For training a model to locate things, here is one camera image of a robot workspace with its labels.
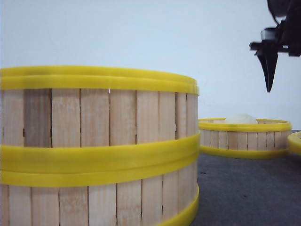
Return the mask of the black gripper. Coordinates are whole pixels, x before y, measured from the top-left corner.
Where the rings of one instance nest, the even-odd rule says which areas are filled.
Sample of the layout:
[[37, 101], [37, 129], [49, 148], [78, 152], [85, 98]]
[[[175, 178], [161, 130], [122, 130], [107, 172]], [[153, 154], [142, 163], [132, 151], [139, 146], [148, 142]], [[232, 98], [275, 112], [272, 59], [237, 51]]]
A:
[[273, 85], [278, 52], [290, 57], [301, 55], [301, 2], [299, 0], [269, 0], [268, 9], [276, 27], [261, 31], [261, 42], [251, 42], [264, 72], [267, 92]]

